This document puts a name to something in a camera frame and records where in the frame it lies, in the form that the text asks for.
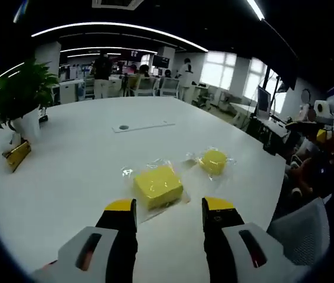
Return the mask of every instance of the yellow rectangular sponge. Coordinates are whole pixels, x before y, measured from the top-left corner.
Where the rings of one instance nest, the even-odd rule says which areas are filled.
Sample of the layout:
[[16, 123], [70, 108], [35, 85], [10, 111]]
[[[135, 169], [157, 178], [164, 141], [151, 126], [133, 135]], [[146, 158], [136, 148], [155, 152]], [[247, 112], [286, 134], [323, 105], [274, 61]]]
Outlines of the yellow rectangular sponge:
[[179, 199], [183, 185], [172, 168], [163, 165], [137, 175], [134, 190], [147, 209], [152, 209]]

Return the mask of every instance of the office chair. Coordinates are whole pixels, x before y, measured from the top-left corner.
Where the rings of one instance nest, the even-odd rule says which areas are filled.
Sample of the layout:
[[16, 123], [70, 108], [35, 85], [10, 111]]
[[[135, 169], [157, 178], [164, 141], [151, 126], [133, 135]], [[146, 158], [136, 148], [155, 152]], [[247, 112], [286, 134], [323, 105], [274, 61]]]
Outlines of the office chair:
[[155, 81], [155, 78], [140, 78], [136, 88], [131, 88], [129, 91], [133, 93], [134, 96], [155, 96]]
[[163, 78], [161, 88], [158, 90], [160, 96], [174, 96], [178, 98], [179, 80], [175, 78]]
[[296, 265], [312, 266], [328, 250], [329, 222], [321, 198], [273, 221], [267, 233], [284, 247], [284, 255]]

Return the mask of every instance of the white desk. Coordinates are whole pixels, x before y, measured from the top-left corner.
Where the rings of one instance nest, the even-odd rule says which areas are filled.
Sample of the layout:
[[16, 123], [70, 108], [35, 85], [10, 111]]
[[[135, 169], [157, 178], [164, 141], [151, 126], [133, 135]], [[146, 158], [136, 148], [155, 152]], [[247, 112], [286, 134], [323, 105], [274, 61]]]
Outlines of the white desk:
[[207, 90], [208, 87], [201, 87], [199, 85], [191, 85], [189, 88], [185, 91], [184, 94], [184, 101], [192, 104], [192, 101], [196, 101], [198, 96], [200, 95], [201, 90]]
[[253, 106], [232, 103], [232, 102], [230, 102], [230, 104], [235, 108], [237, 112], [240, 112], [241, 114], [246, 115], [247, 117], [249, 117], [252, 113], [255, 112], [255, 107]]
[[[129, 196], [120, 174], [123, 166], [157, 158], [179, 161], [208, 146], [237, 161], [222, 196], [246, 222], [267, 229], [285, 162], [212, 114], [170, 97], [82, 101], [49, 108], [47, 113], [40, 141], [12, 174], [1, 156], [11, 131], [0, 129], [0, 238], [27, 272], [55, 260], [64, 243], [96, 224], [106, 205]], [[150, 119], [176, 124], [125, 133], [112, 130]], [[209, 282], [201, 198], [216, 194], [204, 187], [207, 177], [202, 182], [187, 173], [184, 180], [191, 202], [138, 226], [133, 282]]]
[[266, 127], [268, 127], [273, 133], [279, 137], [285, 137], [288, 134], [288, 131], [285, 129], [285, 125], [282, 123], [274, 123], [271, 120], [258, 119]]
[[[121, 81], [120, 78], [116, 78], [116, 77], [109, 77], [109, 80], [110, 81]], [[78, 80], [62, 81], [62, 82], [60, 82], [59, 86], [69, 85], [69, 84], [81, 84], [81, 83], [84, 83], [84, 79], [82, 79], [82, 78], [80, 78]]]
[[[108, 96], [109, 97], [118, 97], [121, 94], [121, 82], [120, 78], [109, 77], [111, 84], [108, 87]], [[77, 101], [76, 85], [84, 83], [84, 79], [71, 80], [71, 81], [62, 81], [56, 87], [60, 87], [60, 101], [61, 104], [67, 104]]]
[[255, 107], [232, 102], [230, 104], [237, 111], [237, 115], [235, 115], [233, 118], [232, 124], [237, 128], [245, 131], [250, 121], [250, 115], [254, 113]]

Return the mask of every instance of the white flower pot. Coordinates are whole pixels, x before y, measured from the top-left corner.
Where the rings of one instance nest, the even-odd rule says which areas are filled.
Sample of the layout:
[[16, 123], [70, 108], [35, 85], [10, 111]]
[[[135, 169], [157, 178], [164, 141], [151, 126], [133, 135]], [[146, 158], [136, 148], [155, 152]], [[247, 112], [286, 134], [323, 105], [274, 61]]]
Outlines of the white flower pot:
[[38, 108], [28, 112], [22, 118], [11, 121], [16, 132], [30, 143], [35, 143], [40, 137], [40, 124], [38, 122]]

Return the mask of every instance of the ceiling light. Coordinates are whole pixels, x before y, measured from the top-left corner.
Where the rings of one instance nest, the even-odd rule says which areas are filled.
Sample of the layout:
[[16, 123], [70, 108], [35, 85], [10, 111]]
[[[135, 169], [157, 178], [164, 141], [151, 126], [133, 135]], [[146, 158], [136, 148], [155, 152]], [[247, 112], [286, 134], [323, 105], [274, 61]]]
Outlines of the ceiling light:
[[20, 73], [20, 71], [14, 72], [13, 74], [9, 75], [8, 77], [11, 78], [13, 75], [16, 75], [18, 73]]
[[91, 56], [91, 55], [100, 55], [100, 53], [87, 53], [87, 54], [79, 54], [79, 55], [70, 55], [70, 56], [67, 56], [67, 58], [80, 57], [80, 56]]
[[9, 70], [5, 71], [3, 74], [1, 74], [0, 77], [7, 74], [8, 72], [11, 72], [13, 69], [16, 69], [17, 67], [22, 66], [23, 64], [24, 64], [24, 62], [20, 63], [19, 65], [16, 65], [16, 66], [12, 67], [11, 69], [9, 69]]
[[[250, 3], [250, 1], [252, 1], [254, 3], [254, 5], [257, 7], [256, 3], [253, 0], [247, 0], [247, 1], [248, 1], [248, 3]], [[261, 16], [263, 16], [260, 9], [258, 7], [257, 7], [257, 9], [259, 10], [259, 13], [261, 14]], [[176, 35], [169, 34], [169, 33], [164, 32], [164, 31], [158, 31], [157, 29], [153, 29], [153, 28], [146, 28], [146, 27], [142, 27], [140, 25], [123, 24], [123, 23], [120, 23], [120, 22], [79, 22], [79, 23], [76, 23], [76, 24], [60, 25], [59, 27], [49, 28], [49, 29], [46, 29], [44, 31], [40, 31], [40, 32], [37, 32], [35, 34], [32, 34], [32, 37], [36, 37], [37, 35], [40, 35], [40, 34], [46, 34], [47, 32], [55, 31], [57, 29], [70, 28], [70, 27], [80, 27], [80, 26], [85, 26], [85, 25], [114, 25], [114, 26], [119, 26], [119, 27], [142, 29], [144, 31], [150, 31], [150, 32], [155, 32], [157, 34], [162, 34], [162, 35], [165, 35], [167, 37], [171, 37], [175, 40], [180, 40], [180, 41], [185, 42], [185, 43], [187, 43], [191, 46], [194, 46], [194, 47], [199, 48], [199, 49], [201, 49], [205, 52], [208, 52], [208, 50], [206, 48], [204, 48], [200, 45], [194, 44], [193, 42], [190, 42], [188, 40], [185, 40], [184, 38], [177, 37]]]
[[254, 10], [255, 14], [259, 18], [259, 20], [264, 19], [263, 13], [260, 11], [260, 8], [257, 6], [255, 0], [247, 0], [247, 2], [250, 4], [251, 8]]
[[144, 49], [133, 49], [133, 48], [126, 48], [126, 47], [81, 47], [81, 48], [73, 48], [73, 49], [66, 49], [61, 50], [61, 52], [68, 52], [68, 51], [77, 51], [77, 50], [87, 50], [87, 49], [125, 49], [125, 50], [135, 50], [135, 51], [143, 51], [148, 53], [157, 54], [158, 52], [144, 50]]

